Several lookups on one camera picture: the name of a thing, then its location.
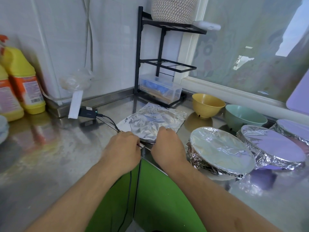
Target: window frame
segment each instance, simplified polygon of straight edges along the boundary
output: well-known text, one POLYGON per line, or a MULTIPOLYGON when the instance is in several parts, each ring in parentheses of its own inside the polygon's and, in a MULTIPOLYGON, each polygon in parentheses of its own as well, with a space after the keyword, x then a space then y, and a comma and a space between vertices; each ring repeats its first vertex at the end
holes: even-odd
MULTIPOLYGON (((208 0, 197 0, 196 11, 193 15, 194 21, 204 19, 207 4, 208 0)), ((198 39, 199 34, 183 33, 178 62, 192 64, 198 39)), ((246 106, 275 119, 288 119, 302 124, 309 124, 308 115, 289 110, 284 102, 189 77, 189 73, 176 72, 174 82, 182 85, 185 90, 210 94, 227 103, 246 106)))

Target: clear plastic storage box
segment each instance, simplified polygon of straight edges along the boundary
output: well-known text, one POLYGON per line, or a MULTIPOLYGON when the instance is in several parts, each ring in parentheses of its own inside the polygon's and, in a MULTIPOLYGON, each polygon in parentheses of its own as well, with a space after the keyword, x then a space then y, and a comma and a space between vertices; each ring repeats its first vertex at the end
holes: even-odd
POLYGON ((139 76, 139 89, 155 96, 159 101, 166 104, 180 99, 182 91, 181 85, 149 74, 139 76))

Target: hand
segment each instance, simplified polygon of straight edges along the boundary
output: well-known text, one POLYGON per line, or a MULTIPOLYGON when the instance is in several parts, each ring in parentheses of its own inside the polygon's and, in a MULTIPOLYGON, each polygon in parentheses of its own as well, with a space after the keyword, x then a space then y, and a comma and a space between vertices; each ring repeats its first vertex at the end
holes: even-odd
POLYGON ((119 132, 110 139, 103 150, 100 162, 116 171, 118 178, 121 177, 140 162, 139 142, 139 137, 132 132, 119 132))
POLYGON ((164 171, 188 163, 186 151, 178 135, 172 129, 160 127, 151 154, 164 171))

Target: green cabinet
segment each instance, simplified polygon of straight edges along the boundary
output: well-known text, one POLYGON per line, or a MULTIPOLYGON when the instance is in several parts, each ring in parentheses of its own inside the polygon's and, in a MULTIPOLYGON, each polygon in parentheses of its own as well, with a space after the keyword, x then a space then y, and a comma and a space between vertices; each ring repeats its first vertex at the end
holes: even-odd
POLYGON ((145 232, 206 231, 179 187, 144 159, 140 166, 134 220, 145 232))
MULTIPOLYGON (((126 231, 133 219, 139 165, 132 171, 129 210, 121 232, 126 231)), ((86 232, 117 232, 126 213, 130 173, 123 175, 106 193, 92 216, 86 232)))

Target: foil-wrapped package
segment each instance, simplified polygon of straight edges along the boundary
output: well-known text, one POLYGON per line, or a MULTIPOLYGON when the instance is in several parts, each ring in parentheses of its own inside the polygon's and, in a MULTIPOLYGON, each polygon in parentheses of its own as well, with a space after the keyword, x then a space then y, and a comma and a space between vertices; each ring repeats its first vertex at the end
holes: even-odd
POLYGON ((186 117, 187 113, 183 111, 147 103, 138 112, 120 121, 117 127, 124 132, 131 131, 141 141, 153 144, 161 126, 177 132, 186 117))
POLYGON ((246 145, 232 134, 212 127, 193 130, 186 145, 191 164, 212 174, 228 174, 242 179, 255 166, 246 145))
POLYGON ((305 154, 309 154, 309 126, 282 119, 277 120, 270 129, 286 136, 298 145, 305 154))
POLYGON ((268 165, 294 170, 303 167, 306 156, 302 149, 285 136, 264 127, 244 125, 237 137, 256 157, 256 168, 268 165))

